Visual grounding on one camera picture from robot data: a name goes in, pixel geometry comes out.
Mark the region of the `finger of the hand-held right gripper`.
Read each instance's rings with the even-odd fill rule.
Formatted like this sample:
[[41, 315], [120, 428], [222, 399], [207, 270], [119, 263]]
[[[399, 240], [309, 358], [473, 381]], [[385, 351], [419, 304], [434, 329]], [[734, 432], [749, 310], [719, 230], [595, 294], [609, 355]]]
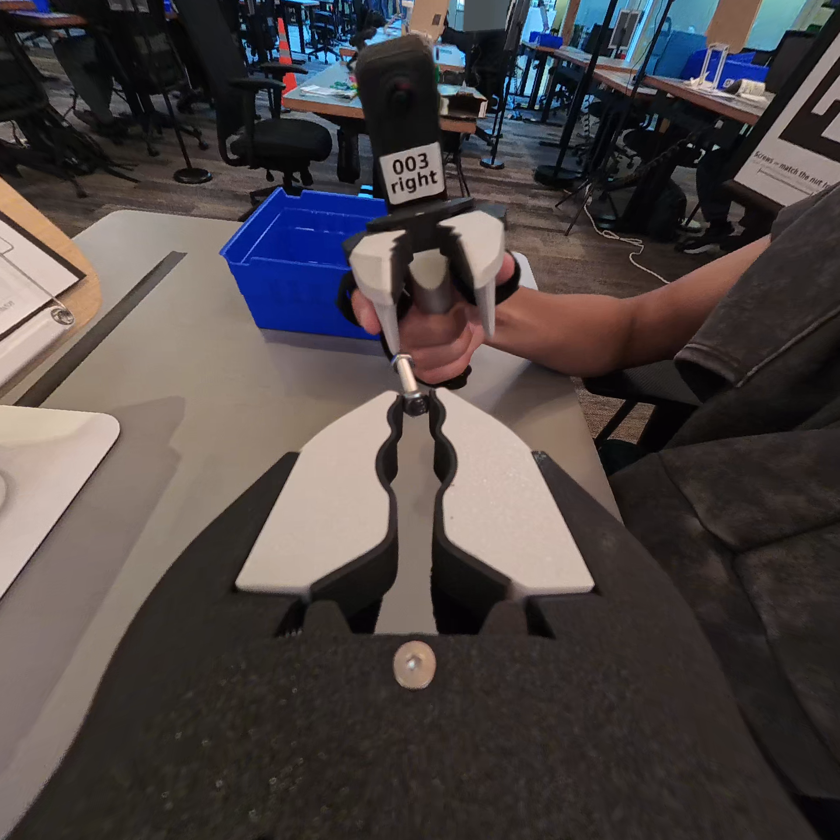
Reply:
[[438, 247], [458, 294], [478, 310], [486, 337], [493, 337], [497, 277], [507, 253], [504, 223], [481, 209], [446, 218], [438, 222]]
[[404, 229], [365, 233], [349, 256], [356, 285], [372, 304], [392, 355], [401, 352], [398, 305], [410, 262], [411, 237]]

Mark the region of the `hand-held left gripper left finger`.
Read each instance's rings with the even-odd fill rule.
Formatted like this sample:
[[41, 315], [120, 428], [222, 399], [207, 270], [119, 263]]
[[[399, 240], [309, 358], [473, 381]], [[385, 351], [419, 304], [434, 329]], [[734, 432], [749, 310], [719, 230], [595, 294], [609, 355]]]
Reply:
[[383, 597], [396, 577], [400, 397], [384, 392], [310, 439], [238, 573], [236, 589]]

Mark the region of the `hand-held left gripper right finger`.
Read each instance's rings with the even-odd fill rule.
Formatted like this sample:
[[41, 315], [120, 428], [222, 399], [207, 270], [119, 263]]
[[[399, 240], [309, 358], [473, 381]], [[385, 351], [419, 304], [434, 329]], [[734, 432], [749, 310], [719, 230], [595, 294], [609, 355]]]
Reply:
[[429, 396], [433, 577], [451, 597], [584, 594], [595, 583], [529, 446], [443, 389]]

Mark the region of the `blue plastic bin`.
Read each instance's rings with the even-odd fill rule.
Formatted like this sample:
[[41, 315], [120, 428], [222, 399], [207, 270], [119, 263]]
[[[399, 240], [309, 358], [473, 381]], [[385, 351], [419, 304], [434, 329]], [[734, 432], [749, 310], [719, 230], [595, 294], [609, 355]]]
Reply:
[[337, 305], [349, 270], [343, 242], [387, 214], [381, 198], [277, 188], [219, 252], [260, 329], [354, 340], [374, 337]]

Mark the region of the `steel hex bolt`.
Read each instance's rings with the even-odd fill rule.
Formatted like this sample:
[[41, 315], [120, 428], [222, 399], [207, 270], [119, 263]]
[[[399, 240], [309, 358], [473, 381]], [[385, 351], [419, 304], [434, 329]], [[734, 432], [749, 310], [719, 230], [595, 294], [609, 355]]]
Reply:
[[402, 389], [402, 409], [409, 417], [421, 417], [429, 411], [427, 393], [421, 387], [415, 376], [414, 368], [402, 367], [393, 369]]

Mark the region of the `person's right forearm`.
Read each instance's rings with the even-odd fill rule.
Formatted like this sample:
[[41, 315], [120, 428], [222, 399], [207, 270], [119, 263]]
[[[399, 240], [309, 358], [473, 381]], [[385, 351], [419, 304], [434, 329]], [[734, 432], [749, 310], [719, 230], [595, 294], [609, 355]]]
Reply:
[[766, 235], [636, 297], [519, 292], [511, 352], [581, 378], [672, 360], [770, 243]]

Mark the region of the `grey desk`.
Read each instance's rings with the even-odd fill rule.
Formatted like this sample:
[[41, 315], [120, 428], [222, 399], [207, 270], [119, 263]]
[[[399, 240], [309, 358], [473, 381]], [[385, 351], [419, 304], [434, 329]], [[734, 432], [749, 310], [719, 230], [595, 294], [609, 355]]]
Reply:
[[383, 597], [235, 581], [302, 447], [396, 377], [379, 340], [267, 338], [231, 223], [118, 212], [101, 280], [181, 257], [63, 380], [15, 402], [117, 441], [2, 598], [2, 838], [619, 838], [636, 795], [606, 638], [627, 533], [574, 388], [500, 351], [455, 392], [531, 449], [592, 592], [451, 597], [433, 577], [435, 443], [400, 397]]

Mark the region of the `person's right hand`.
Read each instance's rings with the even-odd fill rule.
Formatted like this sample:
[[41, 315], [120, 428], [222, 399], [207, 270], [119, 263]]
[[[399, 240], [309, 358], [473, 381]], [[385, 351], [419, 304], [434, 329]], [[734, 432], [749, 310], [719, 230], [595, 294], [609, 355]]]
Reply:
[[456, 303], [445, 314], [426, 314], [410, 308], [401, 321], [401, 348], [413, 357], [416, 375], [430, 385], [453, 380], [466, 371], [482, 345], [524, 359], [511, 352], [516, 338], [511, 336], [507, 322], [517, 306], [511, 299], [519, 292], [527, 296], [530, 291], [540, 292], [520, 287], [497, 307], [496, 328], [491, 338], [484, 333], [478, 311], [466, 302]]

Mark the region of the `orange cone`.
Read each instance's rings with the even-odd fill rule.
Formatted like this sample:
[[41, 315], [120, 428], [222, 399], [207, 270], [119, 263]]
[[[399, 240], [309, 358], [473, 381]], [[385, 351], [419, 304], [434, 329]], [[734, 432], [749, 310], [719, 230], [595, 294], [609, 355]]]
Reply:
[[[291, 49], [288, 43], [287, 28], [281, 17], [275, 21], [277, 29], [277, 53], [278, 63], [287, 67], [294, 67], [292, 61]], [[285, 85], [283, 96], [295, 90], [297, 87], [297, 76], [293, 71], [289, 71], [282, 78], [282, 83]]]

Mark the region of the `black light stand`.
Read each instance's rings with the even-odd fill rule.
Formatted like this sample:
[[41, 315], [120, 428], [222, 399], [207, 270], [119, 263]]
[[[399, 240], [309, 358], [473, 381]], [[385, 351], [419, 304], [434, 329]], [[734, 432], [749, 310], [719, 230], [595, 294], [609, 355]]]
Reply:
[[610, 23], [613, 21], [617, 4], [617, 1], [610, 1], [607, 5], [601, 29], [595, 39], [594, 47], [591, 52], [589, 64], [584, 71], [582, 79], [579, 81], [570, 105], [567, 120], [560, 137], [560, 146], [556, 162], [553, 165], [540, 165], [534, 171], [534, 181], [542, 186], [560, 189], [564, 183], [570, 182], [574, 179], [574, 173], [572, 170], [564, 168], [564, 159], [571, 145], [572, 135], [581, 113], [585, 95], [592, 84], [597, 60], [601, 55], [602, 48], [606, 42], [607, 29], [609, 29]]

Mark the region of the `wooden background table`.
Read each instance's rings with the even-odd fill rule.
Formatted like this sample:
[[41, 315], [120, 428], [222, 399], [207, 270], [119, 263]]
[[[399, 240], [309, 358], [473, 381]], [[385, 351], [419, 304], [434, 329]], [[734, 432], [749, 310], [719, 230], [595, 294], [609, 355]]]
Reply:
[[[333, 122], [351, 120], [362, 123], [364, 113], [361, 100], [354, 91], [354, 75], [350, 72], [347, 57], [353, 54], [350, 47], [342, 47], [343, 59], [329, 65], [310, 81], [303, 81], [291, 93], [284, 95], [284, 105], [293, 112], [318, 114]], [[770, 97], [734, 96], [709, 87], [706, 83], [647, 75], [630, 62], [599, 58], [595, 64], [595, 81], [610, 91], [623, 95], [632, 92], [632, 78], [641, 81], [638, 96], [651, 99], [662, 91], [670, 97], [687, 101], [722, 117], [754, 125], [770, 104]], [[475, 133], [477, 123], [487, 115], [487, 99], [472, 88], [460, 85], [440, 87], [442, 104], [439, 106], [440, 124], [449, 132]]]

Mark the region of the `wooden document stand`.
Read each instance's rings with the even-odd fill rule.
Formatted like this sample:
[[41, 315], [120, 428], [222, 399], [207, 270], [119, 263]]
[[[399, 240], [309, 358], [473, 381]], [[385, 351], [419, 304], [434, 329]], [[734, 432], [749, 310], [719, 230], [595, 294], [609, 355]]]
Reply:
[[[2, 181], [2, 214], [67, 259], [86, 276], [61, 300], [74, 323], [61, 328], [40, 318], [1, 340], [1, 386], [6, 394], [29, 372], [81, 334], [98, 314], [98, 276], [79, 249], [40, 211]], [[118, 439], [112, 416], [39, 407], [1, 408], [1, 594], [32, 560], [71, 502]]]

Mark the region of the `black framed marker sign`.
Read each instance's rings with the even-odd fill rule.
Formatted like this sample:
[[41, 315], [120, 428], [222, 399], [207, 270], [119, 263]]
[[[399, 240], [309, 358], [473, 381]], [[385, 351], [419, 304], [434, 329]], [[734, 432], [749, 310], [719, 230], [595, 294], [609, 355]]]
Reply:
[[778, 213], [839, 182], [839, 11], [834, 10], [732, 161], [745, 207]]

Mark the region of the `tan and black board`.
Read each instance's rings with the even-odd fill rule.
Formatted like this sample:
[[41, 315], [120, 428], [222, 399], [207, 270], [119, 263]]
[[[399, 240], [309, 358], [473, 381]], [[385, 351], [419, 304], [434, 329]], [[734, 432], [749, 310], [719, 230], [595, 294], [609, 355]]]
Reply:
[[746, 46], [762, 1], [718, 1], [707, 27], [707, 47], [726, 46], [731, 55]]

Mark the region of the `printed instruction sheet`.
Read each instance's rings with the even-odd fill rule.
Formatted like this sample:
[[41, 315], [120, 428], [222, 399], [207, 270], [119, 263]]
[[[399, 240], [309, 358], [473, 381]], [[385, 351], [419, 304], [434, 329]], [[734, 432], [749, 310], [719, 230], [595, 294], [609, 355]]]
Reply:
[[61, 297], [86, 274], [10, 216], [1, 214], [1, 337], [45, 317], [61, 328], [75, 319]]

